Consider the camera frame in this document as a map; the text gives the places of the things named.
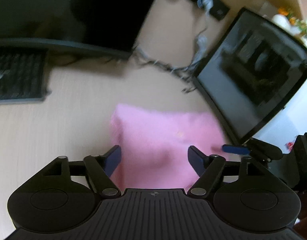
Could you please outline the pink ribbed garment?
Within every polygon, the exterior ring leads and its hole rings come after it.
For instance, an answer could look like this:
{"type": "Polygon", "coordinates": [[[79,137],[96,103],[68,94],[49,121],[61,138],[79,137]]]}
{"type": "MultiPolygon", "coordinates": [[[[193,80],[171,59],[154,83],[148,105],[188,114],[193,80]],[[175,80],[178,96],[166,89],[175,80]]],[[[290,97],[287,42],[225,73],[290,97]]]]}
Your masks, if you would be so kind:
{"type": "Polygon", "coordinates": [[[208,112],[159,112],[120,104],[110,130],[112,143],[121,147],[121,162],[111,180],[121,191],[188,190],[199,177],[188,161],[190,146],[229,158],[221,149],[221,127],[208,112]]]}

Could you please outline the computer tower case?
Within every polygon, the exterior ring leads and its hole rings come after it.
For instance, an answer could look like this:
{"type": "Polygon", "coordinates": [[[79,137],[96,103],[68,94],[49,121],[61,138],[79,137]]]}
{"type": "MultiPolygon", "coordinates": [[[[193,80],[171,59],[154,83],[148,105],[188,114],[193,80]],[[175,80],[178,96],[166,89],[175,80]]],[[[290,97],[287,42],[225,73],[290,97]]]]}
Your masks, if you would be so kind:
{"type": "Polygon", "coordinates": [[[307,79],[307,47],[242,8],[193,74],[230,140],[241,145],[281,111],[307,79]]]}

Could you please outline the black keyboard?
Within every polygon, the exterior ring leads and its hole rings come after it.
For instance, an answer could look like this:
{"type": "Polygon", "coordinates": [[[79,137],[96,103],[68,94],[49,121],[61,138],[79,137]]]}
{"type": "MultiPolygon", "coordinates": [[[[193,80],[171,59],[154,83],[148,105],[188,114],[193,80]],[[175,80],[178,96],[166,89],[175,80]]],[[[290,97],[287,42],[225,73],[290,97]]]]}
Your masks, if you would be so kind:
{"type": "Polygon", "coordinates": [[[44,101],[48,55],[43,48],[0,47],[0,104],[44,101]]]}

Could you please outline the orange flower decoration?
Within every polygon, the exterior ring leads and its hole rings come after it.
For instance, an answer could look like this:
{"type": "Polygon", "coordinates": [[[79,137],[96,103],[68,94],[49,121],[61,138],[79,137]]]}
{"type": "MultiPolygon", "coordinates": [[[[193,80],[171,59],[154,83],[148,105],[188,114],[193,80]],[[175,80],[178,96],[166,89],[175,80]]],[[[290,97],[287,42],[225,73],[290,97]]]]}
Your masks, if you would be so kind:
{"type": "Polygon", "coordinates": [[[298,37],[304,37],[307,39],[307,23],[304,20],[297,18],[292,9],[280,7],[278,8],[278,13],[285,16],[292,27],[298,28],[300,31],[300,33],[297,34],[298,37]]]}

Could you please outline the black computer monitor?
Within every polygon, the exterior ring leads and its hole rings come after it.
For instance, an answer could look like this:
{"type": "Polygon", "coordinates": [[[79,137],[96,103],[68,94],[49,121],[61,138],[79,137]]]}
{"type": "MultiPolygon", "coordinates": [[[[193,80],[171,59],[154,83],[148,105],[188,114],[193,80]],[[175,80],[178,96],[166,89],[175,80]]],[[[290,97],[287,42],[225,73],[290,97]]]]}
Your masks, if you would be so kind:
{"type": "Polygon", "coordinates": [[[128,59],[155,0],[0,0],[0,47],[128,59]]]}

